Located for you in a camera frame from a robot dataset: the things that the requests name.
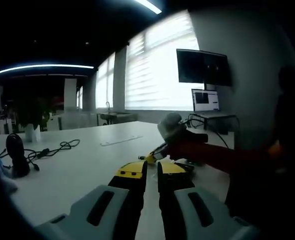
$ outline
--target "monitor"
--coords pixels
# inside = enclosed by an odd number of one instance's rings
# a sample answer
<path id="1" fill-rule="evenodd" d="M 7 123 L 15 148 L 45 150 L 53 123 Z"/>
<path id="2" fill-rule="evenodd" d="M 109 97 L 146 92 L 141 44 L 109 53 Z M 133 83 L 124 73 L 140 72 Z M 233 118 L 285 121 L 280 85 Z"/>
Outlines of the monitor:
<path id="1" fill-rule="evenodd" d="M 218 92 L 211 90 L 192 89 L 194 112 L 218 111 Z"/>
<path id="2" fill-rule="evenodd" d="M 178 81 L 231 86 L 226 55 L 188 49 L 177 49 Z"/>

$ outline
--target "black ceiling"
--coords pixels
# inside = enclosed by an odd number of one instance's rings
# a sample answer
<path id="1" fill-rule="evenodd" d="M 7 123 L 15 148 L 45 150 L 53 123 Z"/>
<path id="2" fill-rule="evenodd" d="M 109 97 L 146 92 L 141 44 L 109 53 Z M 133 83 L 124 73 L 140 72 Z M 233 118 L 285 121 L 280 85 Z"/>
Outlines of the black ceiling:
<path id="1" fill-rule="evenodd" d="M 162 13 L 156 15 L 134 0 L 0 0 L 0 70 L 34 63 L 97 68 L 157 20 L 182 9 L 216 4 L 149 1 Z M 295 42 L 295 6 L 265 3 L 264 7 L 279 16 Z"/>

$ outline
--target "led light strip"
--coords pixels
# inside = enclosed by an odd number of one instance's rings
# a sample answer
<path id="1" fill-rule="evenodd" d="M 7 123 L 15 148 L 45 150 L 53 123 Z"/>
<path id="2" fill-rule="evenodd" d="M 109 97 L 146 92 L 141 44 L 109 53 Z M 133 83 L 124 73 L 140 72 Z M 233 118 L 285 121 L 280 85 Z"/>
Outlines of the led light strip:
<path id="1" fill-rule="evenodd" d="M 150 3 L 147 0 L 135 0 L 135 1 L 138 2 L 139 4 L 142 4 L 144 7 L 150 9 L 152 12 L 156 14 L 162 13 L 160 9 L 158 9 L 156 6 L 154 6 L 152 3 Z"/>
<path id="2" fill-rule="evenodd" d="M 81 68 L 81 69 L 93 69 L 93 66 L 83 66 L 83 65 L 69 65 L 69 64 L 38 64 L 38 65 L 28 65 L 28 66 L 17 66 L 1 70 L 1 73 L 18 70 L 18 69 L 28 69 L 28 68 L 44 68 L 44 67 L 66 67 L 66 68 Z"/>

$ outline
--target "person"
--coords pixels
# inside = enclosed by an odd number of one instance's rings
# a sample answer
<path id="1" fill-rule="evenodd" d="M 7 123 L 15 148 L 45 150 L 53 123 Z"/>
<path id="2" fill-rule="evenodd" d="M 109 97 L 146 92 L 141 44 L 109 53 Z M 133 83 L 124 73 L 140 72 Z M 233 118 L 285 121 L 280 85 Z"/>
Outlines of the person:
<path id="1" fill-rule="evenodd" d="M 231 216 L 258 226 L 266 233 L 289 229 L 295 208 L 295 70 L 279 72 L 282 95 L 275 111 L 271 143 L 254 150 L 233 150 L 191 141 L 167 148 L 173 160 L 202 162 L 226 172 L 230 185 L 225 204 Z"/>

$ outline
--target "window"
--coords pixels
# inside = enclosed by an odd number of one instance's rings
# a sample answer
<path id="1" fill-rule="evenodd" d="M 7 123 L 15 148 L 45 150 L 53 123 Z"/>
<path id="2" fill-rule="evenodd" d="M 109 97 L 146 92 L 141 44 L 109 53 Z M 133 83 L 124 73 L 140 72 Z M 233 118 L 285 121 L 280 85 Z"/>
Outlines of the window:
<path id="1" fill-rule="evenodd" d="M 79 91 L 77 91 L 77 93 L 76 93 L 76 106 L 79 109 L 83 108 L 83 87 L 82 86 L 79 89 Z"/>
<path id="2" fill-rule="evenodd" d="M 99 66 L 96 73 L 95 106 L 107 108 L 107 102 L 113 108 L 113 78 L 115 53 Z"/>
<path id="3" fill-rule="evenodd" d="M 176 49 L 199 50 L 187 11 L 168 17 L 130 41 L 125 109 L 193 110 L 191 89 L 204 89 L 204 85 L 179 82 Z"/>

